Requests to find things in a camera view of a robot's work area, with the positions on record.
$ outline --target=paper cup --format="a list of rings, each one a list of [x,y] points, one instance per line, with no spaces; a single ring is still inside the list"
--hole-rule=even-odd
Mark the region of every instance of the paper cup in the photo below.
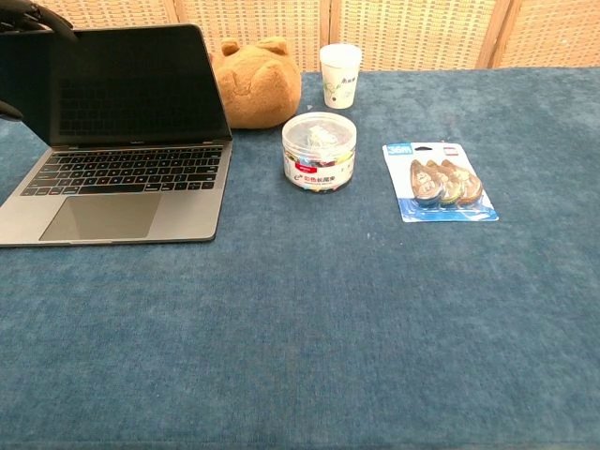
[[[330,44],[321,48],[319,56],[325,105],[338,110],[351,107],[362,51],[352,44]]]

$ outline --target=silver laptop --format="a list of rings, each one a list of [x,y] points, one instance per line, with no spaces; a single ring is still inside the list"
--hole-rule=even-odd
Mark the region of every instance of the silver laptop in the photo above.
[[[201,30],[76,34],[0,35],[1,97],[49,145],[0,207],[0,246],[214,239],[233,139]]]

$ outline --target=plastic container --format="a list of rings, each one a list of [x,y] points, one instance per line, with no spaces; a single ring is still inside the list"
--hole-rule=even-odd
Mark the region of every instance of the plastic container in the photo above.
[[[307,112],[289,120],[282,131],[283,171],[300,188],[335,191],[354,171],[356,126],[331,112]]]

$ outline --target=rattan screen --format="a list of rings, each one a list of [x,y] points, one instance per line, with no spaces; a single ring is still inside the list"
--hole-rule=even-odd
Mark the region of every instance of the rattan screen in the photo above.
[[[500,66],[600,66],[600,1],[524,0]]]
[[[333,0],[332,42],[363,48],[363,70],[475,68],[495,0]]]
[[[43,0],[78,28],[176,23],[173,0]]]
[[[322,33],[328,28],[328,0],[176,0],[175,4],[181,22],[201,27],[211,52],[220,52],[223,38],[236,38],[240,45],[247,45],[281,36],[287,39],[302,70],[319,69]]]

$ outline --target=blue label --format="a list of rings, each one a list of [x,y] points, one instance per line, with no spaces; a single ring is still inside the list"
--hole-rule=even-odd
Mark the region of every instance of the blue label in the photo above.
[[[413,148],[409,143],[390,143],[385,146],[385,149],[390,157],[413,154]]]

